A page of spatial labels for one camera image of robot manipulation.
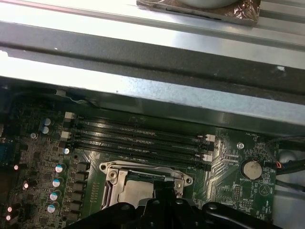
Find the black cable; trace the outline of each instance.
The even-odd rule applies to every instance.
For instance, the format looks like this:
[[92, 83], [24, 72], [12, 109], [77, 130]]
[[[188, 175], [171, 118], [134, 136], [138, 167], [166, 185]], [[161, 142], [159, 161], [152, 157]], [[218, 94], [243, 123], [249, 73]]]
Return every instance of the black cable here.
[[305, 187], [302, 185], [291, 184], [291, 183], [283, 182], [281, 180], [275, 180], [275, 184], [278, 186], [290, 188], [290, 189], [293, 189], [293, 190], [296, 190], [299, 192], [305, 192]]
[[272, 160], [275, 163], [278, 163], [278, 160], [275, 158], [274, 154], [270, 151], [270, 145], [272, 143], [277, 143], [277, 142], [281, 142], [281, 141], [297, 141], [297, 140], [305, 140], [305, 135], [274, 138], [265, 144], [265, 150], [268, 153], [268, 155], [272, 158]]
[[290, 174], [290, 173], [296, 173], [300, 171], [304, 171], [305, 166], [302, 167], [296, 167], [296, 168], [291, 168], [291, 169], [283, 169], [283, 170], [277, 170], [276, 175], [284, 175], [284, 174]]

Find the green circuit board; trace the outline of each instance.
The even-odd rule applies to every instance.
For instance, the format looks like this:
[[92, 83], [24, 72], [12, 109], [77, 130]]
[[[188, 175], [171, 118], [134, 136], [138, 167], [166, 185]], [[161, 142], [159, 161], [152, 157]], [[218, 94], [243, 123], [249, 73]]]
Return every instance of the green circuit board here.
[[[275, 170], [262, 166], [261, 175], [253, 180], [241, 170], [247, 161], [261, 165], [271, 161], [264, 149], [267, 137], [117, 111], [100, 110], [90, 116], [77, 110], [52, 103], [22, 103], [13, 111], [18, 143], [12, 153], [20, 155], [19, 163], [26, 163], [28, 168], [15, 174], [16, 185], [1, 205], [3, 209], [15, 202], [27, 206], [28, 215], [18, 222], [22, 228], [64, 228], [101, 210], [106, 175], [99, 166], [116, 160], [170, 167], [191, 176], [194, 182], [184, 188], [183, 197], [192, 199], [199, 208], [216, 201], [271, 220]], [[46, 118], [51, 120], [47, 126]], [[272, 150], [276, 155], [278, 149]], [[212, 160], [202, 163], [202, 158], [197, 158], [201, 154]], [[88, 177], [79, 190], [75, 176], [81, 163], [88, 165]], [[60, 164], [66, 169], [58, 174], [55, 167]], [[53, 181], [59, 178], [62, 184], [54, 187]], [[23, 190], [26, 180], [38, 183]], [[76, 188], [81, 195], [77, 205], [72, 206]], [[61, 196], [56, 200], [56, 210], [50, 213], [48, 207], [54, 203], [50, 194], [58, 190]], [[0, 220], [1, 228], [7, 226], [5, 220]]]

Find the solid capacitor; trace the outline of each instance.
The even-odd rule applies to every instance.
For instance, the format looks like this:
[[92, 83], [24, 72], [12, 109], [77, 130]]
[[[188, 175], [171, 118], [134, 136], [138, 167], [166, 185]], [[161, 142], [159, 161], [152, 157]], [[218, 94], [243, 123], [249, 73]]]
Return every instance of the solid capacitor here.
[[44, 124], [44, 125], [50, 125], [50, 124], [51, 124], [51, 119], [46, 118], [46, 119], [43, 121], [43, 124]]
[[41, 132], [43, 133], [43, 134], [47, 134], [48, 132], [49, 132], [49, 128], [47, 127], [47, 126], [44, 126], [42, 129], [41, 129]]
[[61, 196], [61, 191], [60, 190], [55, 190], [50, 194], [50, 199], [53, 201], [56, 201], [59, 197]]
[[14, 170], [23, 170], [23, 169], [27, 169], [28, 168], [28, 164], [17, 164], [17, 165], [14, 165]]
[[57, 173], [61, 173], [63, 172], [65, 169], [67, 168], [67, 166], [65, 164], [59, 164], [55, 167], [55, 171]]
[[53, 213], [55, 212], [56, 209], [59, 208], [59, 203], [58, 202], [53, 202], [48, 206], [48, 212]]
[[8, 212], [18, 210], [20, 207], [21, 207], [21, 203], [19, 203], [19, 202], [15, 203], [15, 204], [12, 204], [8, 207]]
[[63, 183], [63, 178], [59, 177], [53, 180], [53, 187], [59, 187]]
[[37, 181], [37, 180], [29, 180], [29, 181], [27, 181], [27, 182], [24, 182], [23, 187], [24, 187], [25, 189], [28, 189], [28, 188], [30, 188], [30, 187], [36, 186], [37, 184], [38, 184], [38, 181]]
[[5, 219], [6, 219], [7, 221], [12, 221], [12, 220], [14, 220], [14, 219], [17, 219], [18, 216], [19, 216], [19, 211], [16, 210], [16, 211], [11, 212], [9, 215], [7, 215], [7, 216], [5, 217]]

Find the black ram slot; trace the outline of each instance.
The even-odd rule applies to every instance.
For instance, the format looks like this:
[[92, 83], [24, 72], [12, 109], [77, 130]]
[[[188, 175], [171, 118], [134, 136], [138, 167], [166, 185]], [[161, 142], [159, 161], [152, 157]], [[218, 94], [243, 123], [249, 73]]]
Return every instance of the black ram slot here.
[[87, 120], [81, 120], [76, 123], [77, 129], [86, 129], [92, 131], [108, 130], [119, 134], [130, 134], [149, 139], [159, 139], [167, 142], [175, 142], [181, 144], [188, 144], [192, 146], [198, 146], [199, 144], [206, 144], [204, 138], [196, 138], [196, 136], [187, 136], [172, 134], [161, 131], [147, 130], [136, 128], [134, 126], [118, 125], [111, 122], [91, 122]]
[[77, 134], [74, 136], [75, 138], [85, 138], [85, 139], [92, 139], [95, 141], [109, 141], [109, 142], [116, 142], [121, 144], [129, 144], [132, 146], [139, 146], [139, 147], [148, 147], [151, 149], [159, 149], [171, 152], [177, 152], [186, 155], [198, 154], [200, 150], [198, 147], [193, 147], [189, 145], [182, 145], [182, 144], [173, 144], [164, 141], [158, 140], [150, 140], [145, 138], [138, 138], [126, 135], [119, 135], [114, 133], [104, 133], [104, 132], [89, 132], [89, 131], [76, 131]]
[[94, 146], [94, 145], [88, 145], [88, 144], [78, 144], [76, 146], [78, 149], [85, 149], [85, 150], [92, 150], [100, 153], [108, 153], [108, 154], [117, 154], [117, 155], [122, 155], [122, 156], [129, 156], [130, 158], [138, 158], [138, 159], [147, 159], [147, 160], [155, 160], [157, 161], [168, 161], [170, 163], [176, 163], [178, 165], [183, 165], [183, 166], [191, 166], [195, 167], [197, 169], [202, 169], [203, 171], [208, 171], [210, 172], [212, 169], [212, 166], [203, 162], [199, 161], [189, 161], [189, 160], [183, 160], [183, 159], [177, 159], [177, 158], [172, 158], [172, 157], [165, 157], [165, 156], [160, 156], [160, 155], [151, 155], [151, 154], [135, 154], [132, 152], [124, 152], [124, 151], [118, 151], [114, 149], [107, 149], [101, 150], [100, 147]]
[[88, 145], [93, 145], [100, 147], [100, 149], [103, 148], [110, 148], [110, 149], [118, 149], [121, 151], [126, 151], [126, 152], [132, 152], [132, 153], [139, 153], [139, 154], [151, 154], [151, 155], [157, 155], [157, 156], [167, 156], [167, 157], [176, 157], [179, 159], [184, 159], [184, 160], [199, 160], [201, 161], [200, 156], [195, 156], [195, 154], [185, 154], [179, 151], [176, 152], [170, 152], [170, 151], [161, 151], [161, 150], [155, 150], [151, 148], [142, 148], [138, 146], [131, 146], [131, 145], [126, 145], [126, 144], [118, 144], [115, 142], [109, 142], [109, 141], [94, 141], [92, 139], [76, 139], [75, 143], [83, 143], [83, 144], [88, 144]]

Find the chip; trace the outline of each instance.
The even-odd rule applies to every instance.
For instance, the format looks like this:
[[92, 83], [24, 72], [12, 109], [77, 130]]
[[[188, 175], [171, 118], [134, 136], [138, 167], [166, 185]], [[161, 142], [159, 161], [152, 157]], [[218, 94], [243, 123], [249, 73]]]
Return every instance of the chip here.
[[78, 220], [78, 217], [79, 217], [79, 213], [77, 213], [77, 212], [69, 212], [68, 213], [68, 220], [69, 221], [77, 221]]
[[34, 199], [34, 195], [33, 194], [28, 194], [27, 195], [27, 200], [33, 200]]
[[43, 175], [43, 179], [45, 180], [50, 180], [51, 179], [51, 174], [50, 173], [46, 173]]
[[81, 193], [81, 192], [72, 193], [72, 200], [81, 201], [82, 197], [83, 197], [83, 193]]
[[35, 152], [34, 153], [34, 159], [39, 160], [39, 158], [40, 158], [40, 152]]
[[39, 223], [40, 223], [41, 225], [47, 225], [48, 222], [49, 222], [49, 219], [48, 219], [48, 218], [40, 217], [40, 219], [39, 219]]
[[81, 202], [73, 201], [69, 206], [70, 210], [79, 211], [81, 209]]
[[10, 174], [9, 172], [0, 172], [0, 203], [5, 203], [7, 201], [14, 177], [14, 174]]

